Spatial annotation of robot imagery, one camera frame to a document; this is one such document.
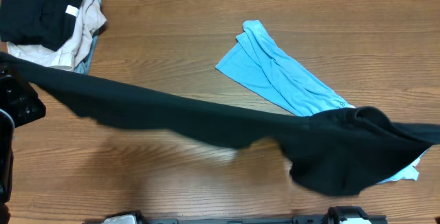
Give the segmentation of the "folded grey garment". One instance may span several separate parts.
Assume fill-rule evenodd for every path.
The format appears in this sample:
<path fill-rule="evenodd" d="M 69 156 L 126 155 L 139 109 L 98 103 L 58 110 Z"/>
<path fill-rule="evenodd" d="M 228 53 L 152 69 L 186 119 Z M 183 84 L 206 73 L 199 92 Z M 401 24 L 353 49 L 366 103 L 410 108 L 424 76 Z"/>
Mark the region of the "folded grey garment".
<path fill-rule="evenodd" d="M 78 74 L 87 75 L 89 73 L 91 62 L 93 59 L 94 51 L 96 48 L 96 43 L 98 40 L 99 31 L 93 33 L 91 47 L 88 55 L 75 67 L 74 72 Z"/>

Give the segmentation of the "folded beige garment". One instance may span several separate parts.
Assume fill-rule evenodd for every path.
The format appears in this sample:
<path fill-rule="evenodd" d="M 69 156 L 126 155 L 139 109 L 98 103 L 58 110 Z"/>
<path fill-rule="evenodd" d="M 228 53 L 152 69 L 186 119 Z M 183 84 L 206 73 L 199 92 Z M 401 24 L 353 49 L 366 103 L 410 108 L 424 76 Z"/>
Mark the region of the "folded beige garment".
<path fill-rule="evenodd" d="M 45 67 L 74 71 L 88 55 L 93 33 L 107 22 L 101 12 L 102 0 L 83 0 L 79 8 L 69 6 L 67 13 L 76 15 L 72 37 L 62 47 L 53 51 L 42 45 L 15 45 L 8 42 L 8 53 Z"/>

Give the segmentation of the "folded black garment on pile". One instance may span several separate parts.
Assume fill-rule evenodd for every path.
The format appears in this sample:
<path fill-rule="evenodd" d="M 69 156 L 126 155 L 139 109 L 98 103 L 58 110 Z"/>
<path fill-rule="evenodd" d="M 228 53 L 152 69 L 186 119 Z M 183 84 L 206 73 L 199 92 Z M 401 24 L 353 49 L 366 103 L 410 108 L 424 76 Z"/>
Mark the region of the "folded black garment on pile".
<path fill-rule="evenodd" d="M 1 41 L 58 50 L 73 33 L 83 0 L 1 0 Z"/>

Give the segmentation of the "black polo shirt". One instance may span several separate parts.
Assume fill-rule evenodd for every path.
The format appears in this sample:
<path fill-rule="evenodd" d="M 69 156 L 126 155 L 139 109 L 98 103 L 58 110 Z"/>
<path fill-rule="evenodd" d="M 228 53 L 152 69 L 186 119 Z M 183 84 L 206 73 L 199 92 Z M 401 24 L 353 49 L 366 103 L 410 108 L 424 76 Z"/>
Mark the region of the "black polo shirt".
<path fill-rule="evenodd" d="M 292 163 L 292 179 L 329 196 L 357 195 L 439 143 L 437 125 L 392 122 L 373 107 L 306 117 L 280 115 L 43 67 L 5 53 L 1 61 L 76 115 L 105 126 L 166 128 L 226 148 L 245 148 L 259 139 L 274 138 Z"/>

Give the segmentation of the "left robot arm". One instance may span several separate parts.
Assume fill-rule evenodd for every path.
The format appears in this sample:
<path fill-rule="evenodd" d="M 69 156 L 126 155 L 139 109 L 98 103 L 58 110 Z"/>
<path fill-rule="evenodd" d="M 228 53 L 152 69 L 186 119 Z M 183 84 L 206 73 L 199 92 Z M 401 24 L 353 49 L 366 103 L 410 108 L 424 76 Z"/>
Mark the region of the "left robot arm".
<path fill-rule="evenodd" d="M 12 191 L 12 138 L 15 128 L 45 116 L 38 94 L 11 65 L 1 64 L 1 224 L 10 220 L 6 203 Z"/>

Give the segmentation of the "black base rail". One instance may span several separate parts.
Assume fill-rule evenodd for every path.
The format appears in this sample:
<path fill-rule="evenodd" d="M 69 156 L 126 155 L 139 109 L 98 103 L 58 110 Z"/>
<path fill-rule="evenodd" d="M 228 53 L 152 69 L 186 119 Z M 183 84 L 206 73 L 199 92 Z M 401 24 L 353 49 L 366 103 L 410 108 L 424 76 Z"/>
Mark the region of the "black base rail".
<path fill-rule="evenodd" d="M 387 224 L 384 215 L 369 215 L 371 224 Z M 327 224 L 326 214 L 293 215 L 287 218 L 253 218 L 253 219 L 148 219 L 140 211 L 122 212 L 107 216 L 104 219 L 84 221 L 83 224 Z"/>

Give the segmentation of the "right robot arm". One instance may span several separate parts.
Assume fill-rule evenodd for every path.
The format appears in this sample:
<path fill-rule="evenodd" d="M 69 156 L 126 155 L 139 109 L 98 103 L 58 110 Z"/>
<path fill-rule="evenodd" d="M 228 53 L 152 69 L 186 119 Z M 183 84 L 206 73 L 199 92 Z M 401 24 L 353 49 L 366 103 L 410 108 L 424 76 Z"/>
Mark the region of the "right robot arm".
<path fill-rule="evenodd" d="M 368 214 L 358 206 L 338 206 L 328 209 L 327 224 L 371 224 Z"/>

